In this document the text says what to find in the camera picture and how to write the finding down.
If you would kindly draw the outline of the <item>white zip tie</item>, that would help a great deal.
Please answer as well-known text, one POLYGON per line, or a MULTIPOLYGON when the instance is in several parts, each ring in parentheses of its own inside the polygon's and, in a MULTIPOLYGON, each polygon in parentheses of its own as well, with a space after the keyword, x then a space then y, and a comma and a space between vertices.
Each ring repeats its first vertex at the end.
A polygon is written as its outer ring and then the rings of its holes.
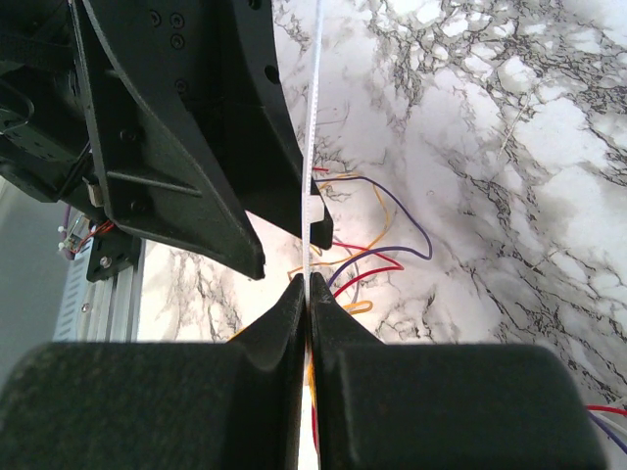
POLYGON ((311 79, 308 88, 308 109, 305 132, 305 153, 303 158, 303 173, 301 185, 301 240, 302 266, 306 306, 310 304, 311 296, 311 232, 312 224, 324 218, 323 203, 317 203, 312 194, 314 140, 318 104, 319 68, 322 49, 322 33, 324 18, 324 1, 315 2, 315 22, 312 44, 311 79))

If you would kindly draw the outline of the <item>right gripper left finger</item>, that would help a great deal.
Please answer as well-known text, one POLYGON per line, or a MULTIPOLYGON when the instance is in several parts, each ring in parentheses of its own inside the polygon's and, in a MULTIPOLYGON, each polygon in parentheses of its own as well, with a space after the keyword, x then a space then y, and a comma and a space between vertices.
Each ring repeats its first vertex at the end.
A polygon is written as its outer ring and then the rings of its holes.
POLYGON ((305 296, 225 343, 50 343, 1 393, 5 469, 293 469, 305 296))

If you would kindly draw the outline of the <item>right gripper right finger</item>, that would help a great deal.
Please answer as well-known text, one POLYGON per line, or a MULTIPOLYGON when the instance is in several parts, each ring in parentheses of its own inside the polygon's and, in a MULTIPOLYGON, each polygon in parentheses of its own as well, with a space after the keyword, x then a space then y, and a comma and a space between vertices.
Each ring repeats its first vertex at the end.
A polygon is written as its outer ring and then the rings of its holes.
POLYGON ((567 370, 542 347, 387 345, 311 278, 324 469, 603 469, 567 370))

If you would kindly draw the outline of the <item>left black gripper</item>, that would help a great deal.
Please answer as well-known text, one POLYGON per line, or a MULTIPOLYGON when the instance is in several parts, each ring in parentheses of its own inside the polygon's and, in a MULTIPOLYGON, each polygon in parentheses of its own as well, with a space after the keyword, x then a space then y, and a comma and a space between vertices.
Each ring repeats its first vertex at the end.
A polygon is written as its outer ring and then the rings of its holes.
POLYGON ((1 175, 41 203, 106 212, 128 234, 260 279, 262 244, 196 120, 213 91, 204 11, 74 1, 71 17, 66 1, 2 2, 1 175), (105 211, 89 197, 94 166, 105 211))

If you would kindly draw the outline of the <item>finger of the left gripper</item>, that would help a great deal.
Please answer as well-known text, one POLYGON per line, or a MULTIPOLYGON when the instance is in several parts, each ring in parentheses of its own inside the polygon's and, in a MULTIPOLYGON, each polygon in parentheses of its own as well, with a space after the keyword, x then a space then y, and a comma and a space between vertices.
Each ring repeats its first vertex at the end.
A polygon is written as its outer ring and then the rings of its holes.
POLYGON ((213 91, 196 120, 249 221, 301 232, 303 157, 281 88, 267 1, 199 1, 212 40, 204 80, 213 91))

